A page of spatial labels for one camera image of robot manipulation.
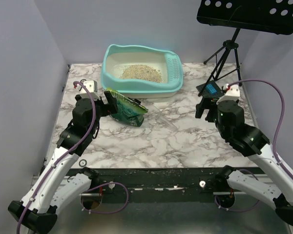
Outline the green cat litter bag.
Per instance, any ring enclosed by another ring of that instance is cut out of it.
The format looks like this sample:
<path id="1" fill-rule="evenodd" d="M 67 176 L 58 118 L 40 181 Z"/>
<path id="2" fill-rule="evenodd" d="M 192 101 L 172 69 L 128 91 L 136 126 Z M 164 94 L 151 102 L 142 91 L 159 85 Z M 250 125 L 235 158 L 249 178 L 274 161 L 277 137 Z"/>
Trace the green cat litter bag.
<path id="1" fill-rule="evenodd" d="M 133 127 L 140 127 L 144 122 L 144 114 L 148 113 L 148 109 L 137 99 L 131 99 L 123 94 L 107 88 L 114 98 L 116 98 L 118 112 L 112 114 L 111 117 L 123 124 Z"/>

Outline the clear plastic litter scoop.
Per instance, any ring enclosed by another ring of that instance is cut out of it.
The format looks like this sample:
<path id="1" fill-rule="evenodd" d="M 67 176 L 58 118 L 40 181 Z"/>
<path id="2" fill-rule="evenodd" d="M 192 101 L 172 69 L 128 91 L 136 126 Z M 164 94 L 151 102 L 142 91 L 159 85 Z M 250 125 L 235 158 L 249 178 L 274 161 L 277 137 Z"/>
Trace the clear plastic litter scoop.
<path id="1" fill-rule="evenodd" d="M 171 131 L 177 131 L 177 127 L 171 123 L 171 121 L 165 117 L 165 115 L 155 106 L 153 105 L 153 110 L 156 113 L 156 119 L 159 120 L 162 124 L 164 124 Z"/>

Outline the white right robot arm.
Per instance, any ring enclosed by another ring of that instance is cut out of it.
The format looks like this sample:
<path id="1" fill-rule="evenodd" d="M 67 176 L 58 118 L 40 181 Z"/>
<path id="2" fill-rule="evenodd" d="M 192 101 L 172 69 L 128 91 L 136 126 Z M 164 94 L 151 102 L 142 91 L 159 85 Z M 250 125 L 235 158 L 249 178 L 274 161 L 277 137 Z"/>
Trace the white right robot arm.
<path id="1" fill-rule="evenodd" d="M 234 150 L 254 162 L 273 182 L 269 186 L 239 170 L 225 166 L 207 187 L 226 191 L 240 190 L 269 205 L 287 224 L 293 226 L 293 179 L 286 173 L 287 167 L 277 163 L 279 156 L 272 151 L 269 139 L 256 127 L 245 123 L 244 110 L 234 100 L 216 102 L 202 98 L 196 105 L 196 118 L 207 110 L 206 121 L 215 124 L 220 136 Z"/>

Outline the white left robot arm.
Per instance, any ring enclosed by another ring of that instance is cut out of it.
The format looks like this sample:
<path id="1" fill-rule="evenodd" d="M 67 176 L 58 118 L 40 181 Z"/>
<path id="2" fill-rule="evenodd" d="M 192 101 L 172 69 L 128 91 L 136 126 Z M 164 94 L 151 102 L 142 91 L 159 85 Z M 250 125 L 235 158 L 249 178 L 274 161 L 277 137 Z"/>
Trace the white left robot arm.
<path id="1" fill-rule="evenodd" d="M 60 188 L 64 177 L 80 158 L 100 128 L 100 118 L 118 112 L 117 100 L 109 91 L 101 98 L 83 98 L 76 95 L 72 120 L 61 133 L 57 147 L 46 168 L 20 200 L 12 201 L 8 211 L 18 222 L 17 233 L 25 226 L 36 234 L 47 234 L 54 227 L 61 211 L 80 193 L 92 193 L 98 189 L 98 180 L 88 168 L 83 169 L 72 182 Z"/>

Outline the beige cat litter pile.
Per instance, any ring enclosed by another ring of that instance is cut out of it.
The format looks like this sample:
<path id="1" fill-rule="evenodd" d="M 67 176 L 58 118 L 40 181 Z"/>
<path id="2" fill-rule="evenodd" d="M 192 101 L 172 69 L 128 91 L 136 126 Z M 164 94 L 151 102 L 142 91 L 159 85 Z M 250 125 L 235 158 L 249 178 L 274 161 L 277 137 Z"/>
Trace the beige cat litter pile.
<path id="1" fill-rule="evenodd" d="M 121 79 L 141 79 L 156 83 L 161 83 L 163 81 L 160 71 L 147 66 L 147 65 L 129 65 L 127 66 L 122 75 Z"/>

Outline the teal and white litter box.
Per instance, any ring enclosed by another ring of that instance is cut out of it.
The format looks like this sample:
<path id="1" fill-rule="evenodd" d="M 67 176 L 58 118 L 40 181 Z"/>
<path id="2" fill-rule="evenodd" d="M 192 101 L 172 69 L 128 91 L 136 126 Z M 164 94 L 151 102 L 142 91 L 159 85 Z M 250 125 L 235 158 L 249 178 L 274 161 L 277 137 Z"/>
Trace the teal and white litter box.
<path id="1" fill-rule="evenodd" d="M 141 79 L 121 79 L 129 65 L 147 65 L 162 76 L 161 83 Z M 178 55 L 141 45 L 110 45 L 105 53 L 101 69 L 101 85 L 129 98 L 168 98 L 183 85 L 183 68 Z"/>

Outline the black plate with blue block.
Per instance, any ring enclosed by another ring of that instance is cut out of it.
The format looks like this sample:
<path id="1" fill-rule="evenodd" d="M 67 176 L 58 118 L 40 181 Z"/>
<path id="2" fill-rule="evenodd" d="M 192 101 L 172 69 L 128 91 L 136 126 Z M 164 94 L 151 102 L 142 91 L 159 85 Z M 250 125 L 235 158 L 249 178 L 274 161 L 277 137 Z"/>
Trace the black plate with blue block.
<path id="1" fill-rule="evenodd" d="M 220 98 L 224 95 L 224 92 L 221 90 L 221 88 L 217 85 L 217 83 L 214 80 L 210 81 L 206 85 L 205 89 L 203 89 L 204 86 L 205 84 L 196 86 L 196 89 L 198 90 L 200 97 Z"/>

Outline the black music stand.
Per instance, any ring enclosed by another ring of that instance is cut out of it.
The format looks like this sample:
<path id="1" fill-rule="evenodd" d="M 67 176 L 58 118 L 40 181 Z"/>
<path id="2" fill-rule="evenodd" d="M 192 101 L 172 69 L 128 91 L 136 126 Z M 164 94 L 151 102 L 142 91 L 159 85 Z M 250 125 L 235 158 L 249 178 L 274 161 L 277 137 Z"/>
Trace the black music stand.
<path id="1" fill-rule="evenodd" d="M 197 21 L 210 26 L 235 28 L 276 35 L 293 33 L 293 0 L 203 0 Z"/>

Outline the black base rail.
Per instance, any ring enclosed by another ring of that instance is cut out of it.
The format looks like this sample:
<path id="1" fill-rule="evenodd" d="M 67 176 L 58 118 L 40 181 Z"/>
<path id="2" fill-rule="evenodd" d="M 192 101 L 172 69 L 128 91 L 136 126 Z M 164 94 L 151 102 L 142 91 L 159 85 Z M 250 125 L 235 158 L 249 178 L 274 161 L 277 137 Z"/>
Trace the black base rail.
<path id="1" fill-rule="evenodd" d="M 91 187 L 103 189 L 86 197 L 103 196 L 104 203 L 213 202 L 215 195 L 231 199 L 236 190 L 225 182 L 229 168 L 71 169 L 68 176 L 84 173 Z"/>

